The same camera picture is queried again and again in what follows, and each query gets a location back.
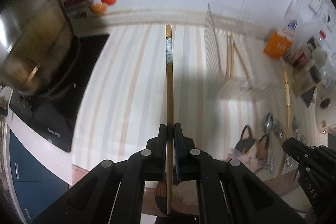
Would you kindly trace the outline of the medium steel spoon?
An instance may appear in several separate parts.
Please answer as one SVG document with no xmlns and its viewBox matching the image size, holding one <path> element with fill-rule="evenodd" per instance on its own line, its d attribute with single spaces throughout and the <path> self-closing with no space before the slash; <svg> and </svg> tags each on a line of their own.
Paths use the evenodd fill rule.
<svg viewBox="0 0 336 224">
<path fill-rule="evenodd" d="M 297 136 L 299 133 L 299 121 L 296 116 L 294 116 L 292 119 L 292 129 L 293 129 L 293 134 Z"/>
</svg>

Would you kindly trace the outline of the plain-band wooden chopstick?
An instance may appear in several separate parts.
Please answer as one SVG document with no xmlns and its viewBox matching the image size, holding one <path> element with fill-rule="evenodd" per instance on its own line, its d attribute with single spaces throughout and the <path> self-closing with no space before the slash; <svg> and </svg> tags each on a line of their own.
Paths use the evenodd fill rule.
<svg viewBox="0 0 336 224">
<path fill-rule="evenodd" d="M 289 88 L 289 79 L 288 73 L 285 69 L 282 70 L 282 77 L 284 83 L 284 94 L 285 94 L 285 126 L 284 126 L 284 141 L 288 140 L 289 138 L 289 128 L 291 125 L 291 100 L 290 100 L 290 88 Z M 278 169 L 277 179 L 282 176 L 282 172 L 284 169 L 284 165 L 286 163 L 286 153 L 282 152 L 282 158 L 280 167 Z"/>
</svg>

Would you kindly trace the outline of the large steel spoon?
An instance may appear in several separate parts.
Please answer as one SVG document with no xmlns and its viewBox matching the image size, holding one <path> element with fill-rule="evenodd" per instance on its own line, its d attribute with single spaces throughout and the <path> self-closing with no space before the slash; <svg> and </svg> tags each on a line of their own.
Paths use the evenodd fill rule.
<svg viewBox="0 0 336 224">
<path fill-rule="evenodd" d="M 273 121 L 273 132 L 279 139 L 284 139 L 284 126 L 277 119 Z"/>
<path fill-rule="evenodd" d="M 274 155 L 273 155 L 273 147 L 272 147 L 272 140 L 271 135 L 273 131 L 273 114 L 269 112 L 264 120 L 264 131 L 269 140 L 269 172 L 273 173 L 274 171 Z"/>
</svg>

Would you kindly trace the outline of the cream-band wooden chopstick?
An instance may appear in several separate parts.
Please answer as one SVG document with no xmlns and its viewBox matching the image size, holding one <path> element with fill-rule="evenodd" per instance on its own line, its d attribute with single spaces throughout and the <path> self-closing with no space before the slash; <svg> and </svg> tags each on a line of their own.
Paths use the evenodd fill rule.
<svg viewBox="0 0 336 224">
<path fill-rule="evenodd" d="M 234 49 L 235 49 L 235 51 L 237 53 L 237 56 L 238 56 L 238 58 L 240 60 L 240 64 L 243 67 L 243 70 L 244 70 L 244 73 L 246 75 L 246 78 L 250 79 L 250 74 L 249 74 L 249 71 L 248 71 L 248 69 L 247 69 L 247 67 L 245 65 L 244 58 L 242 57 L 242 54 L 240 53 L 240 50 L 239 50 L 239 48 L 238 48 L 235 40 L 232 40 L 232 41 L 233 41 L 233 44 L 234 44 Z"/>
</svg>

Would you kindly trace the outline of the green-band wooden chopstick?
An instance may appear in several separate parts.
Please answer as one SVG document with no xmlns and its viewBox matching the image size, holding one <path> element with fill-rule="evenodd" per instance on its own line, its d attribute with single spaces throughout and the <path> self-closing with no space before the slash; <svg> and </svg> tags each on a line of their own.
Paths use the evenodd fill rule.
<svg viewBox="0 0 336 224">
<path fill-rule="evenodd" d="M 231 77 L 231 34 L 227 34 L 227 65 L 226 65 L 226 77 Z"/>
</svg>

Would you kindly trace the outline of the marble-band wooden chopstick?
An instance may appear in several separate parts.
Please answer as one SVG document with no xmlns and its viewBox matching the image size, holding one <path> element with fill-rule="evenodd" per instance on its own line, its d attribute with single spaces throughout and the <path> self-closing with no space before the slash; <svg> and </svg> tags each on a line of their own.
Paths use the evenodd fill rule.
<svg viewBox="0 0 336 224">
<path fill-rule="evenodd" d="M 166 145 L 166 198 L 167 214 L 171 213 L 173 192 L 173 156 L 174 156 L 174 84 L 173 84 L 173 40 L 172 26 L 165 26 L 166 34 L 166 116 L 167 116 L 167 145 Z"/>
</svg>

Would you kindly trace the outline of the black phone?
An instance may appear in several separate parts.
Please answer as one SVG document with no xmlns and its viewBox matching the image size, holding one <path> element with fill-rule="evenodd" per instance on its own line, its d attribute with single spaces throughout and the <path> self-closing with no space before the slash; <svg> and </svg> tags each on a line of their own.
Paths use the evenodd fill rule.
<svg viewBox="0 0 336 224">
<path fill-rule="evenodd" d="M 304 92 L 301 95 L 301 98 L 304 101 L 307 108 L 310 106 L 313 100 L 314 92 L 315 92 L 315 86 L 313 86 L 311 89 L 309 89 L 308 91 Z"/>
</svg>

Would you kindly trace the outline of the blue cabinet front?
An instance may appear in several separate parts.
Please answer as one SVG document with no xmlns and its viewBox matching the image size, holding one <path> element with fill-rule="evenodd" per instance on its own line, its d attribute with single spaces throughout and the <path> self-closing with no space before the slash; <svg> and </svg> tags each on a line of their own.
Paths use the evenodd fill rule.
<svg viewBox="0 0 336 224">
<path fill-rule="evenodd" d="M 32 223 L 69 189 L 69 185 L 35 159 L 13 132 L 9 153 L 15 194 L 27 223 Z"/>
</svg>

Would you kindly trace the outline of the striped cat table mat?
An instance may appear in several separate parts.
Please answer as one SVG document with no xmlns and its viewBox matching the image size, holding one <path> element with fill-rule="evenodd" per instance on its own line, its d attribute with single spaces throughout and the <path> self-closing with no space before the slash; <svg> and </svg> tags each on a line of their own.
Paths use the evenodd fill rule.
<svg viewBox="0 0 336 224">
<path fill-rule="evenodd" d="M 276 87 L 255 101 L 223 100 L 207 78 L 204 29 L 175 26 L 174 120 L 196 147 L 218 160 L 228 159 L 245 125 L 264 134 L 268 112 L 286 120 L 281 60 L 266 55 L 251 68 Z M 72 184 L 99 162 L 119 162 L 145 148 L 166 122 L 166 58 L 163 25 L 112 28 L 92 71 L 78 112 L 72 142 Z"/>
</svg>

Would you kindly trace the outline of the black induction cooktop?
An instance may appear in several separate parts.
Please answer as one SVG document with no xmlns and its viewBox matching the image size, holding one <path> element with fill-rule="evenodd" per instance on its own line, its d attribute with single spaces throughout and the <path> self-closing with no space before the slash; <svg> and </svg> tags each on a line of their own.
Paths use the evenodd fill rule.
<svg viewBox="0 0 336 224">
<path fill-rule="evenodd" d="M 27 98 L 13 92 L 9 108 L 37 134 L 71 151 L 76 118 L 94 66 L 108 34 L 74 37 L 49 86 Z"/>
</svg>

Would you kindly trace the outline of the red-cap sauce bottle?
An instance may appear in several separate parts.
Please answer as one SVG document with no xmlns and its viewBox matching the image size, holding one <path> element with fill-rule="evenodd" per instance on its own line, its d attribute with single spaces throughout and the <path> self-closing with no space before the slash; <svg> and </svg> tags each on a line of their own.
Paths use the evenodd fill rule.
<svg viewBox="0 0 336 224">
<path fill-rule="evenodd" d="M 323 30 L 320 30 L 303 44 L 302 49 L 299 51 L 299 54 L 293 63 L 294 69 L 302 69 L 313 59 L 313 54 L 320 54 L 322 52 L 321 44 L 325 38 L 326 33 Z"/>
</svg>

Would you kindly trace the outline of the orange and white salt box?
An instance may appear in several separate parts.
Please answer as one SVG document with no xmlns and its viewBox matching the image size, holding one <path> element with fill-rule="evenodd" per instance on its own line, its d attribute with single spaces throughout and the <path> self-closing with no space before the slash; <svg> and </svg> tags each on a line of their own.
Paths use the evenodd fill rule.
<svg viewBox="0 0 336 224">
<path fill-rule="evenodd" d="M 284 19 L 272 34 L 263 53 L 273 59 L 280 59 L 292 45 L 297 25 L 297 19 Z"/>
</svg>

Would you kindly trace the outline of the clear plastic utensil bin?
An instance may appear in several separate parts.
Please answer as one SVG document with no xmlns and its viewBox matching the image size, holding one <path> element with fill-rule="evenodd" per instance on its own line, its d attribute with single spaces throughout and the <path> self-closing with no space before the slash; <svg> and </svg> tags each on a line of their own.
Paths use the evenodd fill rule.
<svg viewBox="0 0 336 224">
<path fill-rule="evenodd" d="M 280 63 L 263 52 L 267 30 L 248 19 L 244 13 L 207 7 L 207 78 L 221 99 L 263 100 L 282 83 Z"/>
</svg>

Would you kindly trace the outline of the large steel stock pot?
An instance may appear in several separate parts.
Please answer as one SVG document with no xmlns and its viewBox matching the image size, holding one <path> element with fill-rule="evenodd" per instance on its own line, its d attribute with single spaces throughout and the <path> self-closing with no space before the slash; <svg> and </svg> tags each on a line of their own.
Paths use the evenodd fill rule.
<svg viewBox="0 0 336 224">
<path fill-rule="evenodd" d="M 50 84 L 73 37 L 60 0 L 9 0 L 1 11 L 1 84 L 34 96 Z"/>
</svg>

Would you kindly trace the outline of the white wall socket strip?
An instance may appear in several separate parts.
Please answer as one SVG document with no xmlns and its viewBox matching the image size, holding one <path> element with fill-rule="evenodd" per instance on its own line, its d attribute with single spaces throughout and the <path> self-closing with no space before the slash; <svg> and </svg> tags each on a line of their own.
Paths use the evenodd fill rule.
<svg viewBox="0 0 336 224">
<path fill-rule="evenodd" d="M 311 9 L 315 14 L 319 13 L 320 9 L 323 7 L 323 0 L 310 0 L 308 8 Z"/>
</svg>

